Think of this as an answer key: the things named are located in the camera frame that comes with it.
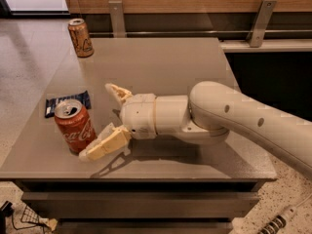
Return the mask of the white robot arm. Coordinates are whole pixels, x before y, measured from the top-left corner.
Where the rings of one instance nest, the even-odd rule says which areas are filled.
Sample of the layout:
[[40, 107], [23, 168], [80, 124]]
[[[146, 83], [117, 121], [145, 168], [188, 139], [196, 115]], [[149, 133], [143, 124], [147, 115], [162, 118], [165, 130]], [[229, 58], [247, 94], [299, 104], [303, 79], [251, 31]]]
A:
[[215, 144], [235, 132], [312, 176], [312, 123], [227, 87], [204, 81], [187, 96], [137, 94], [114, 84], [105, 86], [120, 107], [122, 125], [107, 125], [79, 154], [95, 161], [133, 139], [175, 137], [191, 144]]

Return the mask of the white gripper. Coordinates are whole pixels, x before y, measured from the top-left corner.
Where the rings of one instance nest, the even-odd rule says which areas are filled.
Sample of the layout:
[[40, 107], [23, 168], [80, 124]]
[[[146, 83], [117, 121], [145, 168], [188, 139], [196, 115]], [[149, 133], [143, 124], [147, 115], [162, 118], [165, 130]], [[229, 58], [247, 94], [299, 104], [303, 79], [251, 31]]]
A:
[[120, 119], [125, 126], [108, 124], [83, 151], [79, 159], [83, 162], [95, 161], [127, 146], [134, 139], [153, 139], [155, 130], [154, 109], [156, 96], [153, 94], [132, 94], [131, 91], [112, 83], [107, 83], [108, 94], [122, 106]]

